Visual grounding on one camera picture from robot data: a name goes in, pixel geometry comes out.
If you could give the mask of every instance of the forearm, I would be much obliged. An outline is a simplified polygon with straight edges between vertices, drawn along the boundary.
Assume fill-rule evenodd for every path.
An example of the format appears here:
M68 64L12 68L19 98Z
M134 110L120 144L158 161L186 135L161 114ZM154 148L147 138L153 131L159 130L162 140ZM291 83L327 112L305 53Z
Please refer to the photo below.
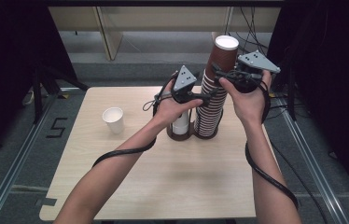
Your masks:
M152 119L116 150L144 147L165 127L161 120ZM108 158L94 166L70 193L55 223L91 223L131 171L141 154Z
M260 123L244 124L250 156L273 179L286 185ZM277 187L254 170L253 189L258 223L300 223L294 203Z

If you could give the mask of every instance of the stack of paper cups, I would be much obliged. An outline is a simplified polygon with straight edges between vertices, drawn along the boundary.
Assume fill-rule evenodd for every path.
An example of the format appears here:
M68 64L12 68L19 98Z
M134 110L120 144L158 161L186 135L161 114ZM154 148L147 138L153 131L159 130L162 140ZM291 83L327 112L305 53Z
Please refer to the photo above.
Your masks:
M228 35L221 35L216 38L215 45L203 73L202 94L207 94L217 88L215 84L216 74L212 66L213 63L218 65L221 71L225 73L234 68L238 45L238 40ZM197 117L194 122L196 136L209 139L216 135L226 97L227 92L223 88L218 88L218 92L216 96L211 98L209 106L197 108Z

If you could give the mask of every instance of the skin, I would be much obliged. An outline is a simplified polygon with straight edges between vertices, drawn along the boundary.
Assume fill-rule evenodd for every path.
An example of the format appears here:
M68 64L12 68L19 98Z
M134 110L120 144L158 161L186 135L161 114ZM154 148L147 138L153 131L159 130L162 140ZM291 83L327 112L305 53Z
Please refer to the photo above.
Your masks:
M263 72L262 80L271 86L271 74ZM220 84L233 101L236 116L244 125L250 155L256 165L284 186L284 180L262 130L261 118L264 111L264 97L257 88L249 93L238 92L227 79ZM258 223L301 223L294 203L279 189L263 179L254 170L253 190Z
M270 86L271 75L264 72L263 81ZM265 106L260 89L239 93L227 79L220 83L230 94L235 113L244 125L250 154L255 163L274 179L286 185L264 136L261 125ZM171 82L166 91L173 86ZM172 98L161 101L157 114L137 133L116 150L144 147L163 129L173 123L183 111L202 104L193 100L178 104ZM142 153L117 156L101 161L89 170L69 194L54 223L92 223L105 202L119 187ZM253 189L259 223L300 223L299 214L291 200L253 171Z

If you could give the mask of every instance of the table top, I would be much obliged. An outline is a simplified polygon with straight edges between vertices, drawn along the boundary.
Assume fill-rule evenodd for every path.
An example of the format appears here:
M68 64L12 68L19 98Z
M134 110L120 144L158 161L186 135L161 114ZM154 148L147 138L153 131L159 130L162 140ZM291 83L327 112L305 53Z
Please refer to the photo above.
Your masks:
M53 220L95 160L151 119L152 108L143 111L142 107L160 89L106 87L87 91L47 194L56 203L42 206L41 219ZM200 87L193 91L200 92ZM124 111L123 133L112 134L102 120L102 113L112 106ZM214 138L202 140L191 136L177 142L162 131L156 145L142 155L95 219L254 217L245 141L243 126L228 96Z

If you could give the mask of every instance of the white cup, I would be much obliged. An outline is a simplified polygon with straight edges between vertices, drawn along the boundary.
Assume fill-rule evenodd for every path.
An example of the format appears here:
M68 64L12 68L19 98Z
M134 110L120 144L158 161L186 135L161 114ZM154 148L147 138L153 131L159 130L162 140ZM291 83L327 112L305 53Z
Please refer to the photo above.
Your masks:
M102 115L103 120L113 133L124 130L124 112L119 107L110 107Z

